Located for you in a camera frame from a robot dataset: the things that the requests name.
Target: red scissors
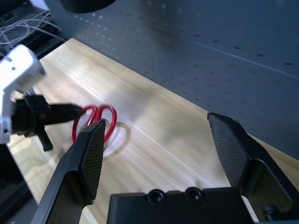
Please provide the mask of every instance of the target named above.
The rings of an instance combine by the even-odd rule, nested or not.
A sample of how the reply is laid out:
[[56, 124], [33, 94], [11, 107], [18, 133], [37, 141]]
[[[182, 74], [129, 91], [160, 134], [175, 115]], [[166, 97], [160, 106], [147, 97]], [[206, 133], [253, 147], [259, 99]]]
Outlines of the red scissors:
[[[86, 123], [86, 126], [89, 126], [93, 122], [101, 120], [102, 119], [103, 110], [105, 110], [105, 109], [110, 110], [110, 112], [112, 113], [112, 122], [111, 122], [111, 125], [110, 125], [107, 133], [105, 134], [104, 141], [106, 141], [107, 139], [109, 139], [109, 137], [111, 136], [113, 130], [115, 129], [116, 120], [117, 120], [116, 110], [111, 105], [100, 105], [99, 107], [97, 107], [96, 105], [87, 105], [86, 107], [83, 108], [83, 110], [85, 112], [88, 111], [88, 110], [92, 110], [92, 113], [90, 114], [90, 117], [89, 117], [89, 119], [88, 119], [88, 121]], [[73, 129], [72, 129], [72, 133], [71, 133], [73, 142], [75, 142], [77, 140], [77, 126], [78, 126], [78, 122], [79, 122], [79, 119], [74, 120]]]

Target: wooden board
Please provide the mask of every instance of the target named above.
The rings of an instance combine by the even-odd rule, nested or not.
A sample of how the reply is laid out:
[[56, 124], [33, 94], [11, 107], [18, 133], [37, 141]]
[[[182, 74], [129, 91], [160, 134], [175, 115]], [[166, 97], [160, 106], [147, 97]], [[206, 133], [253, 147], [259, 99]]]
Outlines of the wooden board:
[[[107, 103], [118, 112], [117, 129], [104, 152], [97, 198], [83, 210], [80, 223], [106, 223], [113, 193], [229, 186], [206, 110], [74, 39], [41, 62], [48, 75], [35, 91], [49, 102]], [[108, 112], [103, 117], [111, 119]], [[46, 153], [37, 137], [12, 137], [11, 152], [37, 202], [71, 145], [71, 126], [46, 128], [54, 145]], [[299, 189], [299, 162], [259, 142]]]

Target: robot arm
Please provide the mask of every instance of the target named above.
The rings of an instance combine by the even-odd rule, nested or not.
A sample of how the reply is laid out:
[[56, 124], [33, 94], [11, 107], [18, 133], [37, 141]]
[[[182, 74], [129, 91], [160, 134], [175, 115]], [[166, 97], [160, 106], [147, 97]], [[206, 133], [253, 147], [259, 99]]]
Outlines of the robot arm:
[[23, 45], [18, 45], [0, 61], [0, 144], [6, 144], [12, 134], [14, 102], [10, 99], [13, 91], [25, 93], [35, 85], [45, 72], [35, 54]]
[[[42, 95], [26, 94], [45, 76], [45, 71], [35, 54], [23, 45], [0, 61], [0, 71], [0, 144], [8, 143], [11, 134], [37, 135], [44, 151], [51, 150], [53, 145], [44, 126], [68, 122], [85, 113], [77, 105], [49, 105]], [[24, 98], [12, 101], [14, 91], [24, 94]]]

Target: black optical breadboard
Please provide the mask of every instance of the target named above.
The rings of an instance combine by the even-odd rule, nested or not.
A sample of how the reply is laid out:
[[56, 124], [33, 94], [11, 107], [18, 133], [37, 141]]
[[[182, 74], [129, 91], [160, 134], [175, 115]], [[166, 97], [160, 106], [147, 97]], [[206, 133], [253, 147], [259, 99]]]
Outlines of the black optical breadboard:
[[298, 1], [46, 1], [64, 34], [299, 159]]

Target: mounting hole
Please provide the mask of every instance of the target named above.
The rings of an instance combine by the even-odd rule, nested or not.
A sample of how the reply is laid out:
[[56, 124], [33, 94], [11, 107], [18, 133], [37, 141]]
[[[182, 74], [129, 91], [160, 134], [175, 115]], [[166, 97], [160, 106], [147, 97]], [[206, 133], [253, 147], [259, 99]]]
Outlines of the mounting hole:
[[148, 202], [152, 205], [163, 203], [166, 200], [164, 192], [159, 189], [151, 190], [148, 195]]
[[185, 198], [187, 201], [200, 203], [204, 200], [204, 192], [198, 188], [191, 187], [186, 190]]

